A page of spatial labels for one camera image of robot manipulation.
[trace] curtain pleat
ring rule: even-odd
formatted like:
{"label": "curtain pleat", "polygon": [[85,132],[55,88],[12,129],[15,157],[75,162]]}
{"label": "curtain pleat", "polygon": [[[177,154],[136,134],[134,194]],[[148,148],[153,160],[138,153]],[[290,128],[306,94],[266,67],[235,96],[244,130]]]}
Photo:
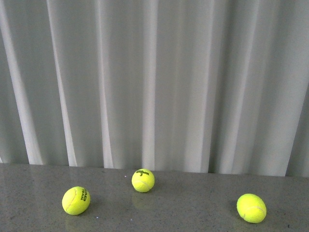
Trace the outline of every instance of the curtain pleat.
{"label": "curtain pleat", "polygon": [[309,176],[309,4],[0,0],[0,162]]}

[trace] sheer curtain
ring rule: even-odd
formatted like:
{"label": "sheer curtain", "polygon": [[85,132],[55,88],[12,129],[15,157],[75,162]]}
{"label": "sheer curtain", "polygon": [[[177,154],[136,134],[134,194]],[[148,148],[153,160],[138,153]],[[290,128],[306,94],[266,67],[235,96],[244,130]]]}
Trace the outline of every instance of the sheer curtain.
{"label": "sheer curtain", "polygon": [[309,4],[0,0],[0,162],[309,176]]}

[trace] gray countertop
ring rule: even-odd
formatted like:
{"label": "gray countertop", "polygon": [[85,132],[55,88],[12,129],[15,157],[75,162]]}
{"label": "gray countertop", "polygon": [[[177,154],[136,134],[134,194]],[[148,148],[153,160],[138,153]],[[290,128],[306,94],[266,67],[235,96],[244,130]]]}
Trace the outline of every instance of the gray countertop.
{"label": "gray countertop", "polygon": [[[0,231],[309,231],[309,178],[153,172],[153,189],[138,193],[131,185],[134,171],[0,164]],[[74,186],[91,195],[78,216],[61,205]],[[238,215],[244,193],[264,200],[263,222],[250,224]]]}

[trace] black lettering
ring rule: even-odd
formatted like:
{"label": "black lettering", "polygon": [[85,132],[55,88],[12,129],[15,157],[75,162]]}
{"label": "black lettering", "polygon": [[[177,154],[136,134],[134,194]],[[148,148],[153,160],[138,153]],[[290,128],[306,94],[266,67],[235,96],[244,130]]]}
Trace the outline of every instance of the black lettering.
{"label": "black lettering", "polygon": [[149,175],[148,172],[144,172],[143,170],[137,170],[136,173],[140,173],[140,176],[142,176],[143,174]]}

